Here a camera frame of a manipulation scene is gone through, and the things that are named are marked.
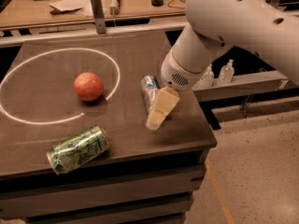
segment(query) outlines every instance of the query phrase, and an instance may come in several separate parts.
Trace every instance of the dark tabletop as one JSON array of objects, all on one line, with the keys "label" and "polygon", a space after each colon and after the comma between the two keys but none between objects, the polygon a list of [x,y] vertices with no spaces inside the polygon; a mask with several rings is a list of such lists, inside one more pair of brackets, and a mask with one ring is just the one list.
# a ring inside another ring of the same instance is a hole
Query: dark tabletop
[{"label": "dark tabletop", "polygon": [[[0,179],[53,172],[46,152],[93,125],[106,130],[110,150],[83,168],[216,146],[192,91],[180,93],[158,131],[145,126],[140,82],[159,79],[169,49],[163,32],[25,43],[1,84]],[[104,97],[91,104],[73,90],[86,71],[105,84]]]}]

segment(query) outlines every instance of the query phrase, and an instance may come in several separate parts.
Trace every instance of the white circle line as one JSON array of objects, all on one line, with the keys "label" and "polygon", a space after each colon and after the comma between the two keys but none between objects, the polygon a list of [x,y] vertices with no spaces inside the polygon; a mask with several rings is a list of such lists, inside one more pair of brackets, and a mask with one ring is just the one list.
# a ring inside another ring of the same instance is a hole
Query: white circle line
[{"label": "white circle line", "polygon": [[[117,81],[116,81],[116,85],[114,86],[114,88],[112,89],[111,93],[106,97],[106,99],[110,99],[111,96],[114,94],[114,92],[116,91],[116,89],[119,87],[119,84],[120,84],[120,80],[121,80],[121,73],[120,73],[120,68],[119,66],[117,65],[117,63],[110,57],[108,56],[107,54],[105,54],[104,52],[102,51],[99,51],[99,50],[96,50],[96,49],[85,49],[85,48],[69,48],[69,49],[54,49],[54,50],[51,50],[51,51],[47,51],[47,52],[44,52],[44,53],[40,53],[32,58],[29,58],[27,59],[26,61],[20,63],[18,66],[16,66],[15,68],[13,68],[10,72],[7,73],[7,75],[4,77],[4,79],[2,80],[1,84],[0,84],[0,90],[2,89],[3,87],[3,84],[9,79],[9,77],[15,72],[17,71],[19,68],[23,67],[26,63],[29,63],[31,62],[32,60],[35,60],[41,56],[45,56],[45,55],[49,55],[49,54],[52,54],[52,53],[55,53],[55,52],[61,52],[61,51],[66,51],[66,50],[87,50],[87,51],[91,51],[91,52],[95,52],[95,53],[99,53],[101,55],[104,55],[105,57],[107,57],[108,59],[110,59],[112,61],[112,63],[115,65],[116,69],[117,69],[117,74],[118,74],[118,77],[117,77]],[[70,120],[74,120],[74,119],[78,119],[82,116],[84,116],[84,113],[80,113],[74,117],[71,117],[71,118],[68,118],[68,119],[59,119],[59,120],[54,120],[54,121],[47,121],[47,122],[33,122],[33,121],[29,121],[29,120],[25,120],[25,119],[19,119],[19,118],[16,118],[12,115],[10,115],[3,107],[2,107],[2,104],[1,104],[1,101],[0,101],[0,110],[2,113],[4,113],[6,116],[8,116],[9,118],[11,119],[14,119],[18,122],[22,122],[22,123],[26,123],[26,124],[33,124],[33,125],[50,125],[50,124],[56,124],[56,123],[63,123],[63,122],[66,122],[66,121],[70,121]]]}]

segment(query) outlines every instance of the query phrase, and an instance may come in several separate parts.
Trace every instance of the clear plastic bottle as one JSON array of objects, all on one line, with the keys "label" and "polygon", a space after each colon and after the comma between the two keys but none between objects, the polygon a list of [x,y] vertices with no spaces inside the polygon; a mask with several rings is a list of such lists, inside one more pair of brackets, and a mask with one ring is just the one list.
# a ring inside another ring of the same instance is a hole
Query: clear plastic bottle
[{"label": "clear plastic bottle", "polygon": [[214,72],[212,71],[212,64],[210,64],[207,68],[203,76],[199,80],[199,84],[204,87],[208,88],[212,86],[214,79]]},{"label": "clear plastic bottle", "polygon": [[219,81],[223,83],[230,83],[233,79],[235,69],[233,67],[234,60],[230,59],[229,62],[221,68],[219,74]]}]

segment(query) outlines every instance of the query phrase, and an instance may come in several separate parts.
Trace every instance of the table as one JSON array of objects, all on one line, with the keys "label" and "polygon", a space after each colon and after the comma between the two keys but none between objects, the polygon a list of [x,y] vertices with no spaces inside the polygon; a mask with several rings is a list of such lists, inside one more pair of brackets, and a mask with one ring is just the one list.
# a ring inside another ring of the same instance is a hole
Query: table
[{"label": "table", "polygon": [[[93,17],[86,17],[83,11],[74,11],[61,15],[51,15],[53,10],[49,6],[51,1],[31,1],[12,0],[9,5],[0,13],[0,30],[12,30],[21,28],[34,28],[45,26],[57,26],[66,24],[84,24],[94,22]],[[107,10],[104,14],[106,21],[113,21],[113,16],[109,13],[111,0],[102,0],[103,8]],[[184,2],[176,0],[164,0],[164,5],[154,7],[150,0],[121,0],[120,14],[115,16],[115,20],[137,20],[150,19],[156,17],[167,17],[184,15]]]},{"label": "table", "polygon": [[[217,141],[192,91],[180,94],[163,127],[146,128],[140,81],[159,77],[169,49],[163,32],[25,42],[0,89],[0,218],[183,223]],[[72,91],[83,71],[104,80],[96,103]],[[94,124],[105,128],[110,150],[56,175],[47,150]]]}]

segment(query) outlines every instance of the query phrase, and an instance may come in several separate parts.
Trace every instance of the concrete floor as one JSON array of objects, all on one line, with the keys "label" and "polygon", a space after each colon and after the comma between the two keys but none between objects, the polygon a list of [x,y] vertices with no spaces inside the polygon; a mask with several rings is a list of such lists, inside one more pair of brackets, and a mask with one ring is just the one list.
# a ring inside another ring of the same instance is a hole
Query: concrete floor
[{"label": "concrete floor", "polygon": [[299,96],[238,108],[213,110],[218,145],[185,224],[299,223]]}]

